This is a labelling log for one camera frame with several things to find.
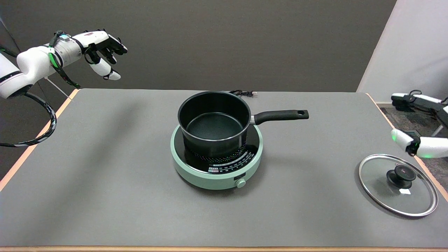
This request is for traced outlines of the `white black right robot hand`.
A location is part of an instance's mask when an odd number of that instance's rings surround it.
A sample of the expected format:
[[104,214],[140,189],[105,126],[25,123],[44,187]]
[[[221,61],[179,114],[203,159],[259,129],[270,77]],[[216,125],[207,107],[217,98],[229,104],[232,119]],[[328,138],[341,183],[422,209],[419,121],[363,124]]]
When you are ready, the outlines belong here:
[[[437,99],[422,94],[420,90],[412,90],[409,93],[393,93],[391,95],[392,105],[400,111],[420,111],[435,117],[441,128],[447,128],[448,106],[447,98]],[[432,136],[421,136],[416,130],[392,129],[393,141],[408,155],[424,159],[446,158],[448,156],[447,138]]]

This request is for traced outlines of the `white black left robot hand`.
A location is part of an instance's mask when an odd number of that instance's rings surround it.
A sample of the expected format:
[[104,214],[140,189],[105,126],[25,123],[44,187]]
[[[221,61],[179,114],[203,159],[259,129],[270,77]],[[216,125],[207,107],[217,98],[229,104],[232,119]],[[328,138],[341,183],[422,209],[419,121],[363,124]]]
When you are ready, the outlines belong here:
[[128,53],[120,38],[113,37],[105,30],[86,32],[81,38],[85,45],[84,58],[94,72],[104,80],[119,80],[121,75],[112,68],[112,64],[117,64],[115,54]]

